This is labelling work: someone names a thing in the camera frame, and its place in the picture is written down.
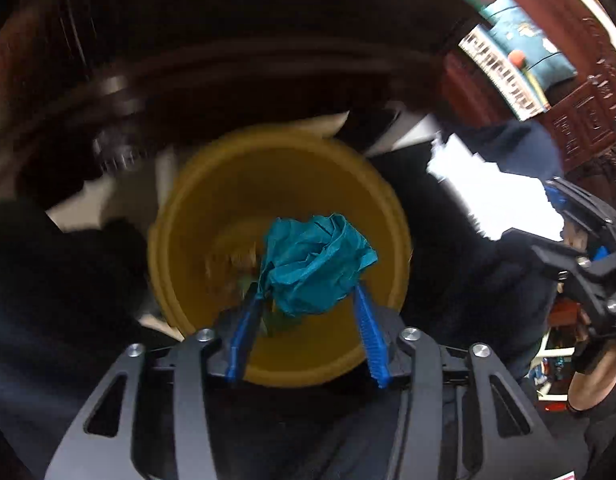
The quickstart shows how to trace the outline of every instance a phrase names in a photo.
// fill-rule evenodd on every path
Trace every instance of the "yellow bowl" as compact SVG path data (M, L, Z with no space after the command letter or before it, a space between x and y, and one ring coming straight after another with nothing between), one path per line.
M150 230L150 277L168 322L184 335L209 327L226 307L225 278L208 258L254 246L277 217L341 213L379 260L363 274L378 304L400 310L408 287L410 237L389 186L356 152L283 126L228 134L182 171ZM259 335L246 380L299 387L332 380L365 357L350 298L273 336Z

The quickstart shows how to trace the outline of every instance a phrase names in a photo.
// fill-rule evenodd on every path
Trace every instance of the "debris in bucket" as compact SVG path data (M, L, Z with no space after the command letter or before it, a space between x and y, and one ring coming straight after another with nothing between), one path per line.
M272 337L280 332L285 332L301 323L301 318L298 316L290 317L279 310L274 301L267 301L266 308L261 318L261 333L265 336Z
M260 261L256 244L229 254L208 254L205 257L208 292L219 296L226 308L239 304L252 282L257 281Z
M324 314L376 261L377 253L343 215L277 218L265 237L259 296L274 300L285 317Z

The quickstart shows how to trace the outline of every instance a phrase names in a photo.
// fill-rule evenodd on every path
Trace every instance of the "carved wooden panel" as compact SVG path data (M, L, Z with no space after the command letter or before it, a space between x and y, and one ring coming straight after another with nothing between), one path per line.
M494 0L482 1L487 5ZM551 102L552 109L537 117L562 149L568 171L616 143L616 51L580 0L515 1L578 71L566 97Z

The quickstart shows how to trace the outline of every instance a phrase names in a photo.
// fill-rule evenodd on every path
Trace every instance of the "crumpled teal paper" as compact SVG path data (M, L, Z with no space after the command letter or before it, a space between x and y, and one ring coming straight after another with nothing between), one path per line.
M357 285L377 253L343 215L277 218L265 238L259 297L291 317L323 314Z

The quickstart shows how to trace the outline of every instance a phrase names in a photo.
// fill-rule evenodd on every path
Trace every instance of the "orange ball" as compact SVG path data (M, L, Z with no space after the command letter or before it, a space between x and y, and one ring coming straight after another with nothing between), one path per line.
M513 50L508 54L508 60L517 68L523 68L526 65L526 54L521 50Z

